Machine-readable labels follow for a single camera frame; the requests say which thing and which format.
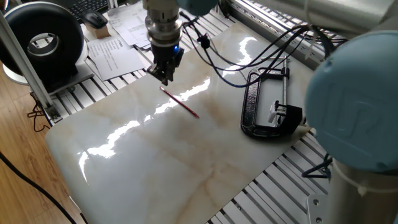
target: black cable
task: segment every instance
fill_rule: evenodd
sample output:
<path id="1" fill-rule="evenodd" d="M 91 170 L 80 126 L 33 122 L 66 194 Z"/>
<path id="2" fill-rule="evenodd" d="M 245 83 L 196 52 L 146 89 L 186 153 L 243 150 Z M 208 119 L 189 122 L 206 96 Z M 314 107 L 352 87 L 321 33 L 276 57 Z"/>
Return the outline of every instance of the black cable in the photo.
<path id="1" fill-rule="evenodd" d="M 191 35 L 188 33 L 188 31 L 186 30 L 186 27 L 183 27 L 183 29 L 185 30 L 185 32 L 186 32 L 186 34 L 188 35 L 188 37 L 190 38 L 190 40 L 191 40 L 191 43 L 192 43 L 192 45 L 194 46 L 194 48 L 195 48 L 195 50 L 197 51 L 197 53 L 199 54 L 199 56 L 201 56 L 200 55 L 200 53 L 199 53 L 199 51 L 197 50 L 197 48 L 196 48 L 196 46 L 195 46 L 195 44 L 193 43 L 193 40 L 192 40 L 192 37 L 191 37 Z M 281 34 L 275 41 L 273 41 L 268 47 L 266 47 L 266 49 L 264 49 L 255 59 L 253 59 L 250 63 L 248 63 L 247 65 L 239 65 L 239 66 L 241 66 L 241 68 L 238 68 L 238 69 L 235 69 L 235 70 L 227 70 L 227 69 L 223 69 L 223 68 L 220 68 L 220 67 L 216 67 L 217 69 L 219 69 L 219 70 L 222 70 L 222 71 L 228 71 L 228 72 L 237 72 L 237 71 L 240 71 L 240 70 L 243 70 L 243 69 L 245 69 L 245 68 L 248 68 L 248 67 L 255 67 L 255 66 L 258 66 L 258 65 L 260 65 L 261 63 L 263 63 L 263 62 L 265 62 L 266 60 L 269 60 L 269 58 L 264 58 L 264 59 L 262 59 L 262 60 L 260 60 L 259 62 L 257 62 L 257 63 L 255 63 L 255 61 L 256 60 L 258 60 L 263 54 L 265 54 L 273 45 L 275 45 L 280 39 L 282 39 L 283 37 L 285 37 L 289 32 L 292 32 L 293 30 L 296 30 L 296 29 L 308 29 L 309 30 L 309 27 L 308 26 L 297 26 L 297 27 L 293 27 L 293 28 L 291 28 L 291 29 L 289 29 L 289 30 L 287 30 L 286 32 L 284 32 L 283 34 Z M 283 46 L 288 46 L 289 45 L 289 43 L 288 42 L 286 42 Z M 276 52 L 278 52 L 278 51 L 280 51 L 280 49 L 278 49 L 278 50 L 276 50 L 275 52 L 273 52 L 269 57 L 272 57 L 274 54 L 276 54 Z"/>
<path id="2" fill-rule="evenodd" d="M 263 60 L 261 60 L 260 63 L 265 62 L 266 60 L 269 60 L 269 58 L 271 58 L 276 52 L 279 52 L 278 55 L 276 56 L 276 59 L 273 60 L 273 61 L 270 63 L 270 65 L 265 69 L 265 71 L 264 71 L 262 74 L 259 75 L 259 77 L 257 77 L 254 81 L 252 81 L 252 82 L 250 82 L 250 83 L 247 83 L 247 84 L 244 84 L 244 85 L 237 85 L 237 84 L 234 84 L 234 83 L 231 83 L 231 82 L 227 81 L 227 80 L 219 73 L 217 67 L 214 65 L 212 59 L 210 58 L 210 56 L 209 56 L 209 54 L 208 54 L 208 52 L 207 52 L 207 49 L 204 49 L 204 50 L 205 50 L 206 56 L 208 57 L 208 60 L 209 60 L 209 62 L 210 62 L 210 64 L 211 64 L 211 66 L 213 67 L 213 69 L 215 70 L 215 72 L 217 73 L 217 75 L 218 75 L 224 82 L 226 82 L 227 84 L 229 84 L 229 85 L 231 85 L 231 86 L 233 86 L 233 87 L 236 87 L 236 88 L 245 88 L 245 87 L 247 87 L 247 86 L 249 86 L 249 85 L 252 85 L 253 83 L 258 82 L 259 80 L 262 80 L 262 79 L 266 76 L 266 73 L 267 73 L 268 71 L 271 70 L 272 66 L 276 63 L 277 59 L 282 55 L 283 51 L 287 48 L 287 46 L 289 46 L 289 44 L 291 43 L 291 41 L 293 41 L 293 40 L 294 40 L 296 37 L 298 37 L 300 34 L 306 32 L 306 31 L 309 31 L 309 30 L 310 30 L 310 28 L 309 28 L 308 26 L 302 26 L 302 28 L 300 28 L 299 31 L 296 32 L 296 33 L 295 33 L 295 34 L 294 34 L 294 35 L 293 35 L 281 48 L 279 48 L 279 49 L 276 50 L 274 53 L 272 53 L 272 54 L 269 55 L 268 57 L 266 57 L 266 58 L 264 58 Z M 199 51 L 197 50 L 196 46 L 194 46 L 194 47 L 195 47 L 195 50 L 197 51 L 198 55 L 202 58 L 202 60 L 204 60 L 204 58 L 201 56 L 201 54 L 200 54 Z"/>
<path id="3" fill-rule="evenodd" d="M 300 40 L 300 42 L 297 44 L 297 46 L 291 51 L 291 53 L 289 53 L 286 58 L 282 59 L 277 65 L 274 66 L 274 68 L 278 67 L 282 62 L 284 62 L 285 60 L 287 60 L 300 46 L 300 44 L 303 42 L 304 38 L 302 38 Z"/>
<path id="4" fill-rule="evenodd" d="M 40 110 L 38 110 L 38 107 L 39 107 L 39 103 L 36 102 L 36 105 L 33 107 L 32 112 L 30 112 L 30 113 L 27 114 L 27 117 L 28 117 L 28 118 L 33 118 L 33 130 L 34 130 L 35 132 L 41 132 L 41 131 L 43 131 L 45 128 L 50 129 L 50 127 L 48 127 L 47 125 L 43 125 L 43 128 L 42 128 L 42 129 L 36 130 L 36 118 L 39 117 L 39 116 L 44 116 L 43 112 L 40 111 Z"/>
<path id="5" fill-rule="evenodd" d="M 27 114 L 27 117 L 28 117 L 28 118 L 33 118 L 33 130 L 34 130 L 35 132 L 41 132 L 41 131 L 43 131 L 45 128 L 50 129 L 50 127 L 48 127 L 47 125 L 43 125 L 43 128 L 40 129 L 40 130 L 37 130 L 37 129 L 36 129 L 36 119 L 37 119 L 37 117 L 39 117 L 39 116 L 44 116 L 45 119 L 47 120 L 47 122 L 49 123 L 49 125 L 50 125 L 50 126 L 52 126 L 52 125 L 51 125 L 51 122 L 50 122 L 50 120 L 48 119 L 48 117 L 44 114 L 44 112 L 43 112 L 44 109 L 43 109 L 43 106 L 42 106 L 42 104 L 40 103 L 40 101 L 38 101 L 38 100 L 35 99 L 33 93 L 30 93 L 30 95 L 31 95 L 31 97 L 33 98 L 33 100 L 34 100 L 35 103 L 36 103 L 35 106 L 34 106 L 33 109 L 32 109 L 32 112 L 30 112 L 30 113 Z"/>
<path id="6" fill-rule="evenodd" d="M 314 172 L 314 171 L 320 170 L 322 168 L 327 168 L 331 164 L 332 161 L 333 161 L 332 158 L 327 159 L 326 161 L 322 162 L 321 164 L 316 165 L 315 167 L 312 167 L 311 169 L 303 172 L 302 177 L 303 178 L 324 178 L 324 179 L 328 179 L 329 178 L 328 175 L 318 175 L 318 174 L 315 174 L 315 175 L 312 174 L 311 175 L 311 173 Z"/>
<path id="7" fill-rule="evenodd" d="M 30 184 L 32 187 L 36 188 L 40 193 L 44 194 L 57 208 L 63 213 L 63 215 L 70 221 L 72 224 L 76 224 L 74 219 L 69 215 L 69 213 L 55 200 L 47 191 L 45 191 L 41 186 L 37 185 L 35 182 L 26 177 L 23 173 L 21 173 L 4 155 L 0 152 L 0 159 L 12 170 L 18 177 L 22 180 Z"/>
<path id="8" fill-rule="evenodd" d="M 194 29 L 196 29 L 194 23 L 188 23 L 188 24 L 189 24 L 190 27 L 194 27 Z M 272 54 L 270 54 L 268 57 L 266 57 L 266 58 L 260 60 L 259 62 L 256 62 L 256 63 L 255 63 L 255 61 L 258 60 L 258 58 L 260 58 L 261 55 L 264 54 L 267 50 L 269 50 L 273 45 L 275 45 L 277 41 L 279 41 L 281 38 L 283 38 L 283 37 L 284 37 L 285 35 L 287 35 L 289 32 L 292 32 L 292 31 L 297 30 L 297 29 L 298 29 L 298 31 L 297 31 L 297 32 L 294 32 L 294 34 L 288 39 L 288 41 L 286 41 L 286 42 L 285 42 L 281 47 L 279 47 L 275 52 L 273 52 Z M 233 86 L 233 87 L 236 87 L 236 88 L 245 88 L 245 87 L 247 87 L 247 86 L 249 86 L 249 85 L 252 85 L 253 83 L 258 82 L 259 80 L 263 80 L 263 78 L 266 77 L 267 73 L 273 69 L 272 66 L 276 63 L 276 61 L 278 60 L 278 58 L 280 58 L 280 56 L 282 55 L 282 53 L 283 53 L 283 52 L 286 50 L 286 48 L 290 45 L 291 41 L 293 41 L 296 37 L 300 36 L 301 34 L 304 34 L 304 33 L 308 32 L 308 31 L 310 31 L 310 30 L 312 30 L 312 31 L 314 31 L 315 33 L 317 33 L 318 36 L 319 36 L 319 38 L 320 38 L 320 40 L 322 41 L 323 47 L 324 47 L 324 49 L 325 49 L 325 58 L 327 58 L 327 57 L 335 50 L 335 46 L 334 46 L 333 43 L 330 41 L 330 39 L 329 39 L 323 32 L 321 32 L 317 27 L 297 26 L 297 27 L 291 28 L 291 29 L 287 30 L 285 33 L 283 33 L 283 34 L 282 34 L 280 37 L 278 37 L 273 43 L 271 43 L 270 45 L 268 45 L 267 48 L 266 48 L 265 50 L 263 50 L 252 62 L 248 63 L 247 65 L 239 65 L 239 66 L 242 66 L 242 67 L 241 67 L 241 68 L 238 68 L 238 69 L 235 69 L 235 70 L 227 70 L 227 69 L 223 69 L 223 68 L 217 67 L 217 66 L 213 63 L 213 61 L 212 61 L 210 55 L 209 55 L 208 52 L 207 52 L 207 48 L 208 48 L 208 47 L 211 48 L 211 44 L 210 44 L 210 41 L 208 40 L 208 37 L 207 37 L 207 36 L 205 36 L 205 35 L 199 36 L 198 41 L 201 43 L 201 46 L 202 46 L 203 50 L 205 51 L 205 54 L 206 54 L 206 56 L 207 56 L 207 58 L 208 58 L 208 62 L 203 58 L 203 56 L 201 55 L 201 53 L 199 53 L 199 51 L 198 51 L 196 45 L 193 43 L 193 40 L 192 40 L 191 35 L 190 35 L 190 34 L 188 33 L 188 31 L 187 31 L 186 26 L 183 26 L 183 30 L 184 30 L 185 33 L 188 35 L 188 37 L 189 37 L 189 39 L 190 39 L 192 45 L 194 46 L 195 51 L 196 51 L 197 54 L 199 55 L 199 57 L 200 57 L 205 63 L 207 63 L 208 65 L 212 66 L 213 69 L 215 70 L 216 74 L 217 74 L 224 82 L 226 82 L 227 84 L 229 84 L 229 85 L 231 85 L 231 86 Z M 227 60 L 226 58 L 222 57 L 222 56 L 218 53 L 218 51 L 216 51 L 216 49 L 213 49 L 213 51 L 214 51 L 215 54 L 217 54 L 220 58 L 222 58 L 225 62 L 227 62 L 227 63 L 232 63 L 232 62 L 230 62 L 229 60 Z M 222 71 L 237 72 L 237 71 L 241 71 L 241 70 L 243 70 L 243 69 L 245 69 L 245 68 L 248 68 L 248 67 L 257 66 L 257 65 L 260 65 L 261 63 L 265 62 L 266 60 L 269 60 L 269 59 L 270 59 L 273 55 L 275 55 L 277 52 L 279 52 L 279 53 L 277 54 L 276 58 L 270 63 L 270 65 L 264 70 L 264 72 L 262 72 L 254 81 L 252 81 L 252 82 L 250 82 L 250 83 L 247 83 L 247 84 L 244 84 L 244 85 L 237 85 L 237 84 L 234 84 L 234 83 L 231 83 L 231 82 L 227 81 L 227 80 L 219 73 L 219 71 L 218 71 L 218 70 L 222 70 Z"/>

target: metal pole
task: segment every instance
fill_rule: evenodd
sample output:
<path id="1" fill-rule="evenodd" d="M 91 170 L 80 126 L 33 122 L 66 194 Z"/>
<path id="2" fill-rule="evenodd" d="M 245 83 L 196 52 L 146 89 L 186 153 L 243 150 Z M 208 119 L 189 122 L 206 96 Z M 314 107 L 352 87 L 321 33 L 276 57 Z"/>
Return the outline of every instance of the metal pole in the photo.
<path id="1" fill-rule="evenodd" d="M 37 99 L 41 102 L 46 112 L 52 119 L 59 119 L 60 115 L 56 110 L 49 94 L 45 90 L 43 83 L 37 76 L 36 71 L 33 69 L 32 64 L 27 58 L 17 38 L 12 32 L 3 14 L 0 13 L 0 40 L 4 43 L 11 57 L 17 63 L 19 70 L 26 78 L 29 86 L 36 95 Z"/>
<path id="2" fill-rule="evenodd" d="M 287 68 L 287 57 L 284 57 L 284 68 Z M 282 101 L 284 105 L 287 105 L 287 77 L 283 77 L 283 93 L 282 93 Z"/>
<path id="3" fill-rule="evenodd" d="M 353 183 L 369 190 L 361 195 Z M 357 170 L 334 160 L 325 223 L 393 224 L 398 212 L 397 189 L 398 176 Z"/>

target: white cable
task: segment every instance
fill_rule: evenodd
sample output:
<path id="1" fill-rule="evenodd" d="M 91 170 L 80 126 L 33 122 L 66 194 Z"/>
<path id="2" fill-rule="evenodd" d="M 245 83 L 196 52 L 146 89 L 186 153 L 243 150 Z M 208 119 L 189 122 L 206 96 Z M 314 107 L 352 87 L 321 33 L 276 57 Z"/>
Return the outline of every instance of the white cable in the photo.
<path id="1" fill-rule="evenodd" d="M 311 31 L 313 32 L 312 35 L 312 40 L 311 40 L 311 45 L 310 45 L 310 50 L 307 52 L 307 54 L 305 55 L 305 59 L 308 59 L 310 57 L 310 54 L 312 53 L 312 47 L 315 44 L 315 41 L 317 40 L 318 37 L 318 33 L 315 32 L 315 29 L 312 26 L 312 21 L 310 19 L 310 10 L 309 10 L 309 6 L 310 6 L 310 0 L 305 0 L 304 2 L 304 13 L 305 13 L 305 19 L 307 20 L 307 23 L 310 26 Z"/>
<path id="2" fill-rule="evenodd" d="M 377 193 L 377 194 L 391 194 L 391 193 L 398 192 L 398 189 L 375 189 L 375 188 L 366 186 L 366 184 L 359 184 L 359 183 L 355 182 L 353 179 L 350 179 L 349 177 L 347 177 L 340 170 L 340 168 L 337 165 L 337 162 L 333 163 L 333 170 L 336 171 L 343 180 L 347 181 L 347 183 L 356 187 L 358 189 L 358 193 L 360 194 L 361 197 L 363 197 L 367 192 L 373 192 L 373 193 Z"/>

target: white paper document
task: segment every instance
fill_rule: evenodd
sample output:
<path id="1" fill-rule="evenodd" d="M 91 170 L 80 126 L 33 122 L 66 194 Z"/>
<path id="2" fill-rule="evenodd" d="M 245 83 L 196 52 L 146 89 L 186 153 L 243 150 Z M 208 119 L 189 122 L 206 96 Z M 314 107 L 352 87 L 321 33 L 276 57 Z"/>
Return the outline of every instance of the white paper document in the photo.
<path id="1" fill-rule="evenodd" d="M 146 15 L 147 12 L 142 8 L 141 1 L 131 6 L 111 9 L 108 12 L 109 23 L 128 45 L 147 40 Z"/>
<path id="2" fill-rule="evenodd" d="M 137 47 L 145 47 L 145 46 L 148 46 L 149 44 L 150 44 L 149 40 L 145 40 L 143 42 L 136 44 L 136 46 Z"/>
<path id="3" fill-rule="evenodd" d="M 121 37 L 89 41 L 89 56 L 97 66 L 102 81 L 144 68 L 138 52 Z"/>

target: marble tabletop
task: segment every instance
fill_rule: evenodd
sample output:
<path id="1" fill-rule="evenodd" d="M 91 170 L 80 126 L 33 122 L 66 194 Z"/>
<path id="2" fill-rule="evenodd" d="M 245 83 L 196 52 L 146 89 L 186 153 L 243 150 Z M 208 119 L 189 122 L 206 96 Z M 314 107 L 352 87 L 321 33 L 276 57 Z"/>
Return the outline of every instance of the marble tabletop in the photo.
<path id="1" fill-rule="evenodd" d="M 214 43 L 221 55 L 240 63 L 269 44 L 241 24 Z M 289 66 L 288 103 L 302 107 L 313 72 L 294 59 Z M 245 83 L 239 72 L 222 75 Z M 146 75 L 47 133 L 72 199 L 90 224 L 204 224 L 308 131 L 299 128 L 289 138 L 269 141 L 247 137 L 239 127 L 244 88 L 224 83 L 194 50 L 165 89 L 200 119 L 159 87 L 160 81 Z"/>

